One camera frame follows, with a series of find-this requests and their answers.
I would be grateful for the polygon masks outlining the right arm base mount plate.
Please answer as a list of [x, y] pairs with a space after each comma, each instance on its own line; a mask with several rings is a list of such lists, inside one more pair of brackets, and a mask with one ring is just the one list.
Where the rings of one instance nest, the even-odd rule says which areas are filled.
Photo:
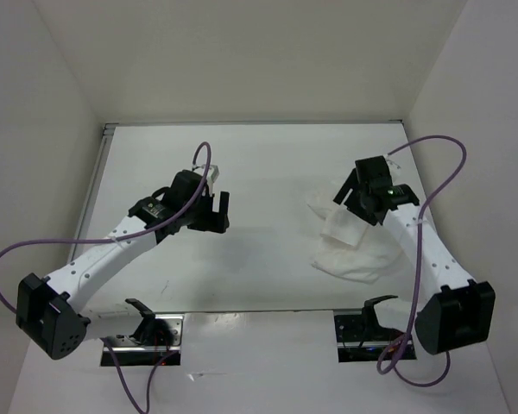
[[367, 324], [360, 310], [333, 315], [338, 362], [377, 361], [382, 351], [401, 335], [397, 329]]

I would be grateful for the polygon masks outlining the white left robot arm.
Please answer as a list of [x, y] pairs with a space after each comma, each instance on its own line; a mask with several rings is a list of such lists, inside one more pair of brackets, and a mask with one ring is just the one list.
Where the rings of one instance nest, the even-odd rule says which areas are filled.
[[96, 247], [40, 278], [31, 273], [18, 286], [16, 324], [51, 359], [72, 353], [90, 337], [95, 317], [82, 310], [98, 290], [131, 261], [183, 228], [223, 234], [230, 226], [230, 194], [213, 209], [217, 166], [178, 172], [170, 186], [139, 200]]

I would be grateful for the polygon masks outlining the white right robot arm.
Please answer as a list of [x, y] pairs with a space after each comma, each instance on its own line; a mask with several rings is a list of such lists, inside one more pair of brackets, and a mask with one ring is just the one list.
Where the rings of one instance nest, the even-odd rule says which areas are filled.
[[420, 217], [409, 185], [393, 183], [382, 156], [357, 160], [334, 201], [372, 227], [382, 227], [415, 265], [427, 303], [414, 319], [420, 345], [440, 354], [488, 339], [496, 293], [464, 270], [433, 226]]

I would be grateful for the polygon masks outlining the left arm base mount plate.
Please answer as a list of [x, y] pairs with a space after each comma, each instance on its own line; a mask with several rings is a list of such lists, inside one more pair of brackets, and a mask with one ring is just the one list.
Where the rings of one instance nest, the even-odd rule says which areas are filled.
[[184, 320], [183, 314], [157, 314], [145, 329], [109, 336], [106, 341], [120, 367], [179, 366]]

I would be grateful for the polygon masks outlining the white pleated skirt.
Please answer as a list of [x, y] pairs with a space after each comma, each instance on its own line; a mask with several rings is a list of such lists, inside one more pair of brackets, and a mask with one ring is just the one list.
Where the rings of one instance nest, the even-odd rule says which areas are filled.
[[305, 195], [318, 227], [310, 265], [336, 279], [373, 284], [399, 265], [403, 251], [386, 229], [367, 224], [333, 201], [343, 183], [343, 175], [330, 177]]

